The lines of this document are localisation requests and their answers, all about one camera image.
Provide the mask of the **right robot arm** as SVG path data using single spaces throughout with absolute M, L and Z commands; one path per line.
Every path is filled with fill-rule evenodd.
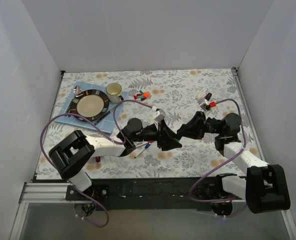
M 241 129 L 242 119 L 236 113 L 217 120 L 199 111 L 177 130 L 177 137 L 200 140 L 206 133 L 216 134 L 216 150 L 246 175 L 245 178 L 234 173 L 217 175 L 214 194 L 219 199 L 229 196 L 243 199 L 254 214 L 288 210 L 291 200 L 284 169 L 247 150 L 238 138 Z

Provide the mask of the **blue capped white pen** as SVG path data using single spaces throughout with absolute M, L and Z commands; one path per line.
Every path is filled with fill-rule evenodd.
M 136 156 L 135 158 L 138 158 L 142 153 L 144 153 L 148 148 L 143 148 Z

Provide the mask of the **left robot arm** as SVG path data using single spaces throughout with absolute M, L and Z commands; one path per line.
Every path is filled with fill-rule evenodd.
M 136 142 L 156 142 L 162 151 L 182 147 L 176 134 L 164 120 L 143 127 L 140 119 L 132 118 L 113 140 L 125 143 L 116 144 L 104 137 L 86 136 L 82 131 L 76 130 L 49 151 L 49 158 L 61 178 L 74 185 L 83 200 L 89 200 L 94 195 L 92 180 L 84 170 L 89 159 L 127 156 L 136 149 Z

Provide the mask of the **orange capped black highlighter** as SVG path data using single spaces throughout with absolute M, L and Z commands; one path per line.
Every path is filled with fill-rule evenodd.
M 212 96 L 212 94 L 211 94 L 211 93 L 208 93 L 208 94 L 206 95 L 206 99 L 209 100 L 209 99 L 211 98 L 211 96 Z

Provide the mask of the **orange highlighter cap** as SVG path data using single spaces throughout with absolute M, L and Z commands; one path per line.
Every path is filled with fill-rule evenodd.
M 145 93 L 143 94 L 143 97 L 144 97 L 144 98 L 148 98 L 148 97 L 149 97 L 149 93 L 148 93 L 148 92 L 145 92 Z

